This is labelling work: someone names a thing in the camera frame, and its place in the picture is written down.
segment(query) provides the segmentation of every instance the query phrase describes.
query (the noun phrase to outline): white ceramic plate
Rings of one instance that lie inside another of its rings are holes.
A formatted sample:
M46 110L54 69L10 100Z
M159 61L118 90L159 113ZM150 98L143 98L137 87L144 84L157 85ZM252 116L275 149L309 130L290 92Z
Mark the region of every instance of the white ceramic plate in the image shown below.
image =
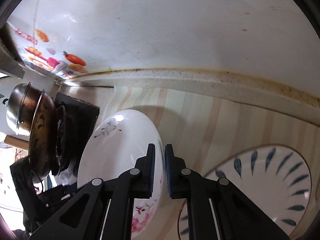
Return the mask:
M124 110L107 118L90 137L81 157L78 188L94 178L109 180L135 166L147 154L148 144L156 145L153 194L150 199L135 199L132 237L144 230L159 203L164 175L164 152L152 121L136 110Z
M245 151L206 176L226 177L289 235L301 220L309 202L308 166L294 150L270 145ZM181 240L189 239L187 206L178 222Z

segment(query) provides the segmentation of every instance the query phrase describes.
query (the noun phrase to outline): black stovetop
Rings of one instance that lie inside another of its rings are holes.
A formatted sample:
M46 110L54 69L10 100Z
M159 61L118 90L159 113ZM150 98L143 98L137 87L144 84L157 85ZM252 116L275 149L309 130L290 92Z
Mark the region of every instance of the black stovetop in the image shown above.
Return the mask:
M66 152L62 154L64 159L67 159L67 163L73 166L73 174L77 176L82 153L93 133L99 115L99 107L61 93L57 93L54 103L57 109L60 106L64 106L67 116L71 119L68 119L67 137L72 140L68 141L66 139L66 144L71 144L72 146L68 147L70 145L66 145Z

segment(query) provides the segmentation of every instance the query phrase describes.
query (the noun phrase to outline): kitchen wall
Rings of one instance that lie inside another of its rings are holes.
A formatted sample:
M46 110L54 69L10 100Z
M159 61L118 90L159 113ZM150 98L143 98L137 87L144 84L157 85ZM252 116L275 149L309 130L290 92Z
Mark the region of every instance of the kitchen wall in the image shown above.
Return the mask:
M23 0L9 22L49 76L225 70L320 97L320 40L293 0Z
M21 83L29 83L31 82L31 85L40 89L40 90L45 90L47 93L50 93L54 81L41 76L37 73L32 72L31 70L25 69L25 75L23 79L17 79L17 78L4 78L0 79L0 93L4 95L4 98L1 98L1 102L3 99L10 97L10 94L14 87L18 84ZM12 136L15 136L15 133L11 130L11 128L7 124L6 120L6 107L1 103L0 104L0 132L9 134ZM28 137L26 136L18 136L21 139L28 140Z
M5 134L0 132L0 141ZM0 213L11 230L22 229L23 208L12 180L10 165L15 161L15 148L0 148Z

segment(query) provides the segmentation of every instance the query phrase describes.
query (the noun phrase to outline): orange carrot sticker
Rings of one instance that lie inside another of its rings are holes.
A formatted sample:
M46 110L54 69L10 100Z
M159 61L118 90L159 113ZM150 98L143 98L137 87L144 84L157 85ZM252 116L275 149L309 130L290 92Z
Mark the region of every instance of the orange carrot sticker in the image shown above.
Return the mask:
M67 52L63 52L63 55L66 57L67 60L72 62L73 64L80 64L81 66L85 66L86 63L79 57L73 54L68 54Z

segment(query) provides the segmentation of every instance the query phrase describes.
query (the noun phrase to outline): gas stove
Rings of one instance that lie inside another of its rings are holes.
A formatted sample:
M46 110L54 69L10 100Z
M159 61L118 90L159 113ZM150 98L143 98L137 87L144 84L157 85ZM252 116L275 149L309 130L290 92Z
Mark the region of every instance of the gas stove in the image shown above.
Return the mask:
M36 194L32 181L32 171L28 157L10 166L13 182L23 210L28 217L26 223L33 232L77 191L76 184L59 183L59 177L73 175L76 182L79 164L85 145L88 142L99 115L99 108L90 103L58 93L54 100L57 109L56 155L50 168L55 176L57 187Z

